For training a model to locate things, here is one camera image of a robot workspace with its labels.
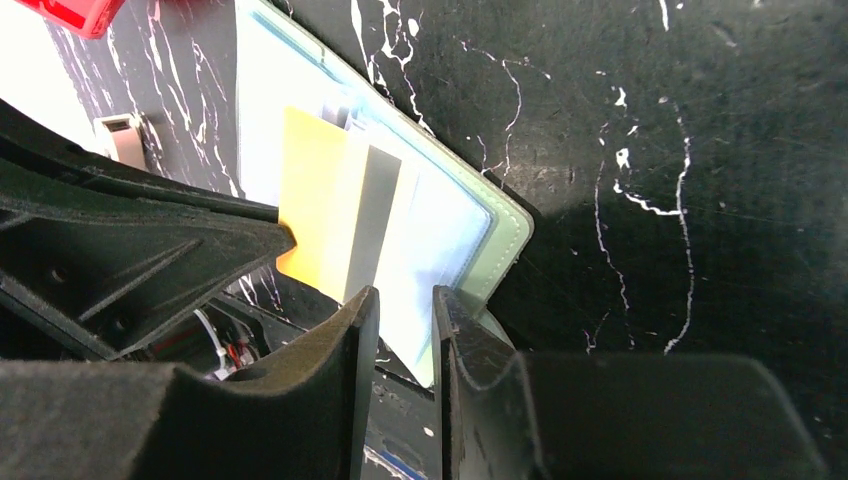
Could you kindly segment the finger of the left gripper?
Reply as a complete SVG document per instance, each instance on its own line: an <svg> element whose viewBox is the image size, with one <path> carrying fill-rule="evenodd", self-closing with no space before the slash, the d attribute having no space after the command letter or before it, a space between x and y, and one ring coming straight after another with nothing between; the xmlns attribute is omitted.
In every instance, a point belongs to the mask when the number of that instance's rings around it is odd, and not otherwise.
<svg viewBox="0 0 848 480"><path fill-rule="evenodd" d="M275 224L268 205L185 185L125 166L56 134L1 103L1 157L51 179L124 198L145 198Z"/></svg>
<svg viewBox="0 0 848 480"><path fill-rule="evenodd" d="M289 251L275 221L128 198L1 164L1 312L114 360Z"/></svg>

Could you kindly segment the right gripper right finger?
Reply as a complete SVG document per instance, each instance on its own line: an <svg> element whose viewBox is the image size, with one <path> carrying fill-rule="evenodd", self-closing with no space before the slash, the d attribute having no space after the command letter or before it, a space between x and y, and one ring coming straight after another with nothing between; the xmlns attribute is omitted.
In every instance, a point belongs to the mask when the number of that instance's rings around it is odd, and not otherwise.
<svg viewBox="0 0 848 480"><path fill-rule="evenodd" d="M786 391L733 355L519 351L433 290L445 479L825 479Z"/></svg>

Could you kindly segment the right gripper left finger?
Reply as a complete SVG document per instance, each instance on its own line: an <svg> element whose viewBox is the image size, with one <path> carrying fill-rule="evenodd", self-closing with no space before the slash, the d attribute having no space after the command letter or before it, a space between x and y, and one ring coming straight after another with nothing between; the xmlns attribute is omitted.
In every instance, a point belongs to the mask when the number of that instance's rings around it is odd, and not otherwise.
<svg viewBox="0 0 848 480"><path fill-rule="evenodd" d="M183 365L5 361L5 479L356 479L379 326L366 287L223 381Z"/></svg>

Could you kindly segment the red bin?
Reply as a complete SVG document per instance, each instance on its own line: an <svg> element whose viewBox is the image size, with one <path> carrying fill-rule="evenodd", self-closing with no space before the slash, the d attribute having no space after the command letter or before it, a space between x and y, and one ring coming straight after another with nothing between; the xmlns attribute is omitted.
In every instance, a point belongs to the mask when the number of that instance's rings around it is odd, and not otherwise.
<svg viewBox="0 0 848 480"><path fill-rule="evenodd" d="M17 3L75 35L99 39L125 0L17 0Z"/></svg>

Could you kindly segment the green card holder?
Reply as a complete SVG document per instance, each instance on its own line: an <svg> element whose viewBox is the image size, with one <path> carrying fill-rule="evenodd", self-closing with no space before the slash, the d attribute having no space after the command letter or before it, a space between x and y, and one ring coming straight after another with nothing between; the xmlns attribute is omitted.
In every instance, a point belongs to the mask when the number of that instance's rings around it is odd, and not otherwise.
<svg viewBox="0 0 848 480"><path fill-rule="evenodd" d="M481 312L533 231L531 216L398 111L331 49L267 1L235 5L238 167L250 200L277 213L283 111L327 121L402 162L371 286L385 344L433 382L432 290Z"/></svg>

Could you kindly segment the orange credit card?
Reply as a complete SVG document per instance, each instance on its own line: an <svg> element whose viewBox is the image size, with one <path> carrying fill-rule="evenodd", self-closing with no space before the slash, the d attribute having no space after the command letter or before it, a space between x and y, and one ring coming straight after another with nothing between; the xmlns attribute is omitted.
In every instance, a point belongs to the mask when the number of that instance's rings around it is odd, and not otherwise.
<svg viewBox="0 0 848 480"><path fill-rule="evenodd" d="M402 162L294 107L282 146L278 222L295 245L276 268L344 303L375 279Z"/></svg>

